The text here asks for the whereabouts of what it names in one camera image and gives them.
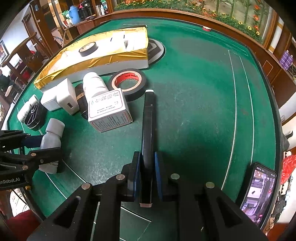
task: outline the flower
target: flower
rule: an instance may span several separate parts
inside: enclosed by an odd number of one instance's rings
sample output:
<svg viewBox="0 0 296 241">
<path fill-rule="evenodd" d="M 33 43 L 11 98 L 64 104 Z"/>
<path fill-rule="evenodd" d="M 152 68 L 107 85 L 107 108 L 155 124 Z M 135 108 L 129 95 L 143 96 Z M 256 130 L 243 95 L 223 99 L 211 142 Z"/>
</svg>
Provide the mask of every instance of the flower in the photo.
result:
<svg viewBox="0 0 296 241">
<path fill-rule="evenodd" d="M 255 21 L 259 21 L 259 17 L 257 15 L 254 15 L 253 18 L 255 19 Z"/>
</svg>

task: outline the blue jug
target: blue jug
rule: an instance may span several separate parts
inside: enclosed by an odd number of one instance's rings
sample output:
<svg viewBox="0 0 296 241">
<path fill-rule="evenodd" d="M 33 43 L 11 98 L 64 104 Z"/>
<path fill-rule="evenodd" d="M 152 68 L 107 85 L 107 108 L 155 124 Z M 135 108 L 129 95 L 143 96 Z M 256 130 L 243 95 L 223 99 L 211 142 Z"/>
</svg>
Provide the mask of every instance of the blue jug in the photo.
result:
<svg viewBox="0 0 296 241">
<path fill-rule="evenodd" d="M 79 23 L 81 21 L 80 17 L 79 17 L 79 14 L 78 14 L 78 7 L 76 7 L 76 6 L 71 6 L 70 7 L 69 16 L 71 18 L 71 21 L 72 21 L 73 25 L 77 24 L 77 23 Z"/>
</svg>

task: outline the black phone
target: black phone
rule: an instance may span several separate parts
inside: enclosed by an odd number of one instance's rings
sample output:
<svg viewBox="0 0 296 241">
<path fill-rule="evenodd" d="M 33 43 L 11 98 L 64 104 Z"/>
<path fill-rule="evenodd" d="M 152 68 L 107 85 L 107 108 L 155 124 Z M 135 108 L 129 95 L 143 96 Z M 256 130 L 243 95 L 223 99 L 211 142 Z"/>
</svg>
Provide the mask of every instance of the black phone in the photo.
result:
<svg viewBox="0 0 296 241">
<path fill-rule="evenodd" d="M 259 162 L 254 162 L 245 174 L 236 204 L 258 227 L 269 206 L 275 180 L 276 172 Z"/>
</svg>

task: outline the white box with yellow tape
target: white box with yellow tape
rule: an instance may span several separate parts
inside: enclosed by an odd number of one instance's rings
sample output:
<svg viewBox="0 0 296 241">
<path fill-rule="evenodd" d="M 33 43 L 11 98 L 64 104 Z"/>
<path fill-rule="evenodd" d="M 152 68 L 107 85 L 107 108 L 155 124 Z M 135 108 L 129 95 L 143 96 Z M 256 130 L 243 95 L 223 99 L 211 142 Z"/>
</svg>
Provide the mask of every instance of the white box with yellow tape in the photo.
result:
<svg viewBox="0 0 296 241">
<path fill-rule="evenodd" d="M 133 122 L 121 89 L 91 98 L 88 103 L 89 123 L 99 132 Z"/>
</svg>

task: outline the picture frame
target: picture frame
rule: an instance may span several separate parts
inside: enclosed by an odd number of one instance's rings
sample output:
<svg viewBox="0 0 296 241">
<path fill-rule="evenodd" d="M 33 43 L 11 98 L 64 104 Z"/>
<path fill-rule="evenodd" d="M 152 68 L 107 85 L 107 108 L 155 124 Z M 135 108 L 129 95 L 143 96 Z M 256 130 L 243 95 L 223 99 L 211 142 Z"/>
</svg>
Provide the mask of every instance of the picture frame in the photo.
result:
<svg viewBox="0 0 296 241">
<path fill-rule="evenodd" d="M 7 58 L 7 56 L 9 55 L 5 44 L 3 42 L 3 40 L 1 40 L 0 42 L 0 66 L 2 65 L 2 62 Z"/>
</svg>

